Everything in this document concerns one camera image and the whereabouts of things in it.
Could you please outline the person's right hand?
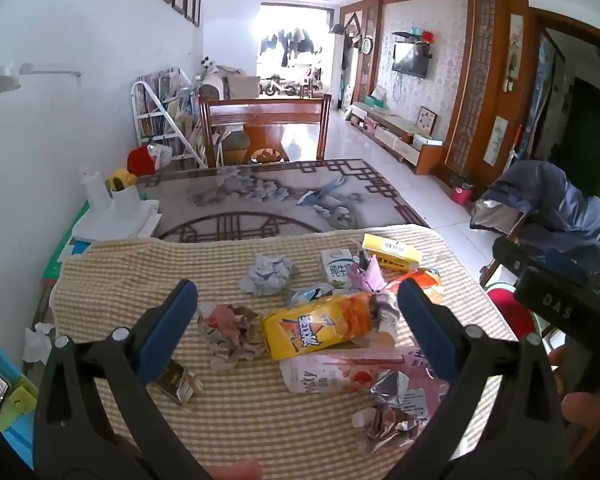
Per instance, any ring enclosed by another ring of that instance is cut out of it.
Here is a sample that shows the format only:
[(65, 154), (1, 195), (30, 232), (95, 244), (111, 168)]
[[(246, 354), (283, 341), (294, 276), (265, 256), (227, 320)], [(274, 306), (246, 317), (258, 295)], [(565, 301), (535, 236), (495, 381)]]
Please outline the person's right hand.
[(587, 392), (565, 393), (564, 382), (554, 373), (557, 392), (562, 400), (562, 416), (566, 422), (580, 426), (581, 441), (591, 441), (600, 431), (600, 394)]

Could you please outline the person's left hand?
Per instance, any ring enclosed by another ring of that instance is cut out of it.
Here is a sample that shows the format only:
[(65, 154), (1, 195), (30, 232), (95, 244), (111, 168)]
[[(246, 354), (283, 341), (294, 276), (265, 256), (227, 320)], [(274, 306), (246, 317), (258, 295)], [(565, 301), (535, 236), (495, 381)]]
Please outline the person's left hand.
[(262, 480), (263, 471), (257, 460), (240, 460), (230, 466), (205, 466), (213, 480)]

